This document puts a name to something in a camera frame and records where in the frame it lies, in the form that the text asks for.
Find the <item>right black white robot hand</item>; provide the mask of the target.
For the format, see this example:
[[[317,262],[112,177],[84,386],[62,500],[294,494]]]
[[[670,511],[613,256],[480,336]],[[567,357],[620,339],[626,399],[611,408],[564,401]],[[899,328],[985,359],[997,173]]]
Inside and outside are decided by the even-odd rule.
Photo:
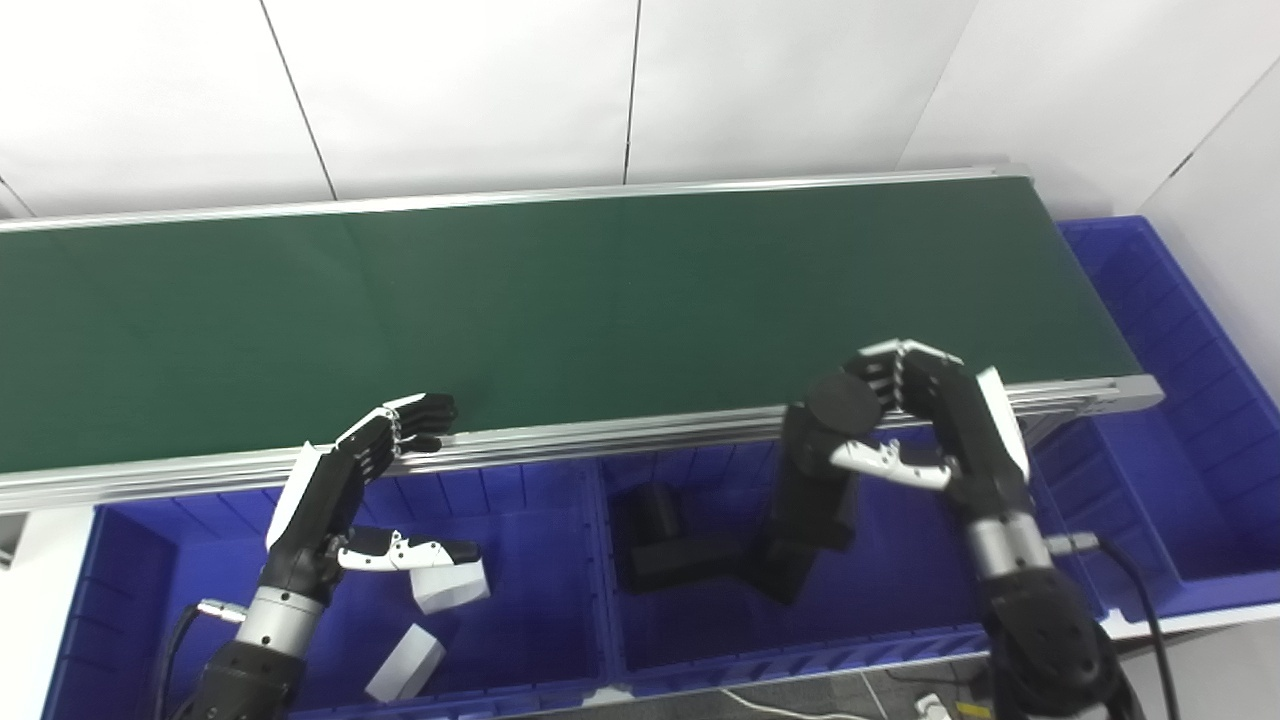
[[[859,350],[844,370],[869,384],[882,411],[928,421],[940,456],[913,461],[896,441],[849,439],[831,454],[833,465],[938,491],[964,524],[1033,512],[1027,446],[995,366],[974,370],[919,341],[888,340]]]

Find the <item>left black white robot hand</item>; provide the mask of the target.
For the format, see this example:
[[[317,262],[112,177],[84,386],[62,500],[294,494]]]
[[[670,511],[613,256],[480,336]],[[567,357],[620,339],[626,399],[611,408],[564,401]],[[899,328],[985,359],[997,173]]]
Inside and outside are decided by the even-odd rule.
[[[439,451],[456,418],[453,396],[417,393],[376,406],[325,448],[303,443],[268,528],[259,584],[329,605],[346,571],[480,568],[472,541],[356,521],[367,486],[402,454]]]

